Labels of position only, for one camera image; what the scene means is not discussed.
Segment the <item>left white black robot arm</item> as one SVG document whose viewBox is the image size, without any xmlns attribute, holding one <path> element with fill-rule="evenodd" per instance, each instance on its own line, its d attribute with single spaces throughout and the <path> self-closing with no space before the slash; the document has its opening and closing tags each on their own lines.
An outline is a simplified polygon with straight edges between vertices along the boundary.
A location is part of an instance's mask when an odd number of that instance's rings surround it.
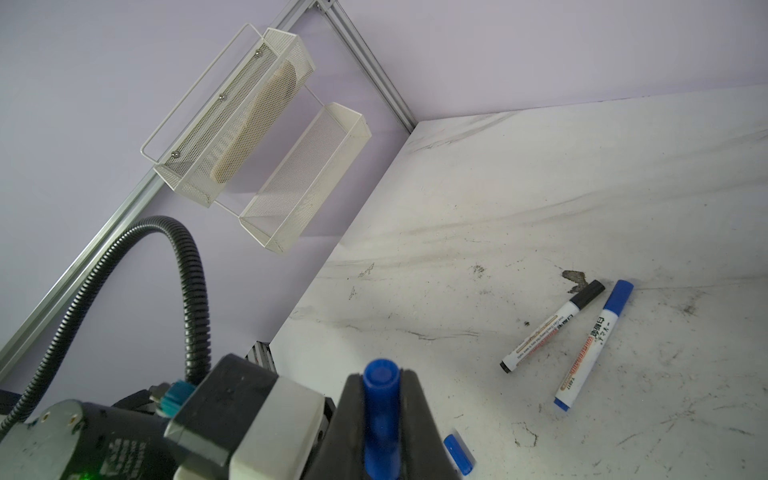
<svg viewBox="0 0 768 480">
<path fill-rule="evenodd" d="M 161 383 L 113 406 L 65 400 L 1 441 L 3 479 L 170 479 L 175 462 L 159 416 Z"/>
</svg>

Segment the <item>white marker pen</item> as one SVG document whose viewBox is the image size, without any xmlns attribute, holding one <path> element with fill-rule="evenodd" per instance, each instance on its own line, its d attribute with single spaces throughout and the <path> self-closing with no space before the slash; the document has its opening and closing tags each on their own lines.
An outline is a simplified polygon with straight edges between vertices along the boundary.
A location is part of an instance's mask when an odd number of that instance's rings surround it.
<svg viewBox="0 0 768 480">
<path fill-rule="evenodd" d="M 619 280 L 611 291 L 578 356 L 555 393 L 554 404 L 564 412 L 570 410 L 584 387 L 633 290 L 633 283 Z"/>
<path fill-rule="evenodd" d="M 507 374 L 514 371 L 523 360 L 531 356 L 538 348 L 556 335 L 569 321 L 576 317 L 604 291 L 605 285 L 598 280 L 594 280 L 573 295 L 500 361 L 501 369 Z"/>
</svg>

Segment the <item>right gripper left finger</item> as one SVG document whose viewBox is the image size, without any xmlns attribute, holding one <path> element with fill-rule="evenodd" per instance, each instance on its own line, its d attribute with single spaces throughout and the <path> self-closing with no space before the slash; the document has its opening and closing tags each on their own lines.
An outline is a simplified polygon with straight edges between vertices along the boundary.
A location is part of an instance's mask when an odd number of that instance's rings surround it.
<svg viewBox="0 0 768 480">
<path fill-rule="evenodd" d="M 348 377 L 325 439 L 305 478 L 360 480 L 366 476 L 365 394 L 361 374 Z"/>
</svg>

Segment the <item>blue pen cap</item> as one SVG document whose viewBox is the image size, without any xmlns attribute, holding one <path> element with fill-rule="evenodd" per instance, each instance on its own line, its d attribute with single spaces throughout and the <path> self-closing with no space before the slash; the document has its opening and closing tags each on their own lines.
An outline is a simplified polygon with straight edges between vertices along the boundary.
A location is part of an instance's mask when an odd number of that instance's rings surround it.
<svg viewBox="0 0 768 480">
<path fill-rule="evenodd" d="M 364 466 L 371 479 L 400 475 L 400 369 L 391 360 L 371 361 L 362 375 L 365 401 Z"/>
<path fill-rule="evenodd" d="M 458 472 L 464 477 L 470 475 L 476 466 L 476 460 L 459 432 L 451 430 L 443 439 L 443 445 Z"/>
</svg>

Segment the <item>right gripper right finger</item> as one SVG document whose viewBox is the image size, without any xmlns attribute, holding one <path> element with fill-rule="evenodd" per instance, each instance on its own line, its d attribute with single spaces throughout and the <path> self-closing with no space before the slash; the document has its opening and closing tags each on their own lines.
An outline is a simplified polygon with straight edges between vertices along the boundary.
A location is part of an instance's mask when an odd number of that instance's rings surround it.
<svg viewBox="0 0 768 480">
<path fill-rule="evenodd" d="M 421 382 L 413 370 L 400 371 L 400 478 L 458 479 L 432 416 Z"/>
</svg>

